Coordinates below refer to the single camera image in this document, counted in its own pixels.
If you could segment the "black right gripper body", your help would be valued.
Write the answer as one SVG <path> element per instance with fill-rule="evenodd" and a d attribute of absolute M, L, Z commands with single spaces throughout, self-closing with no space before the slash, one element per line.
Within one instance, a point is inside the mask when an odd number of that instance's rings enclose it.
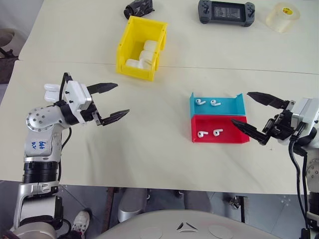
<path fill-rule="evenodd" d="M 291 122 L 293 116 L 292 108 L 295 103 L 295 101 L 284 100 L 271 100 L 267 103 L 267 105 L 282 109 L 283 111 L 267 121 L 262 130 L 266 135 L 265 139 L 262 140 L 263 144 L 266 144 L 271 137 L 285 140 L 293 134 L 295 129 L 291 126 Z"/>

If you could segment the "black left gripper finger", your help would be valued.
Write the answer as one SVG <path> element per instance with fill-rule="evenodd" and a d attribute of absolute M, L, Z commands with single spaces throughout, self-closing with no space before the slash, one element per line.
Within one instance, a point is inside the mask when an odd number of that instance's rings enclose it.
<path fill-rule="evenodd" d="M 98 84 L 88 86 L 87 89 L 88 89 L 89 94 L 92 95 L 92 94 L 96 94 L 96 93 L 102 94 L 104 92 L 112 90 L 113 88 L 115 88 L 117 86 L 118 86 L 118 84 L 116 84 L 116 83 L 98 83 Z"/>
<path fill-rule="evenodd" d="M 112 113 L 112 114 L 110 114 L 109 117 L 100 120 L 101 125 L 105 126 L 108 124 L 112 124 L 112 123 L 120 120 L 122 117 L 124 117 L 129 111 L 130 110 L 127 109 L 127 110 L 122 110 L 122 111 Z"/>

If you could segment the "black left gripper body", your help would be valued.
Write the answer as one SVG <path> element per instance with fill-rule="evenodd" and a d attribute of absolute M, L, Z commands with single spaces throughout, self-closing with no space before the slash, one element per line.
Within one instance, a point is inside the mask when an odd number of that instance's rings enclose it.
<path fill-rule="evenodd" d="M 92 102 L 86 110 L 82 110 L 80 114 L 85 122 L 94 121 L 97 124 L 97 126 L 103 126 L 103 120 L 94 102 Z"/>

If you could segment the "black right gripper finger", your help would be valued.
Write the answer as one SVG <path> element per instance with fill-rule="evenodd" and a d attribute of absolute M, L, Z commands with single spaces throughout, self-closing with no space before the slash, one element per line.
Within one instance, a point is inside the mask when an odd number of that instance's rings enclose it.
<path fill-rule="evenodd" d="M 247 95 L 255 101 L 259 102 L 260 104 L 263 104 L 265 106 L 271 106 L 276 109 L 286 109 L 290 103 L 290 101 L 284 101 L 273 95 L 261 92 L 248 92 Z"/>
<path fill-rule="evenodd" d="M 261 145 L 266 145 L 266 143 L 270 139 L 269 135 L 266 135 L 262 132 L 257 131 L 255 127 L 253 127 L 252 125 L 248 123 L 235 120 L 235 119 L 231 119 L 231 121 L 241 132 L 257 140 Z"/>

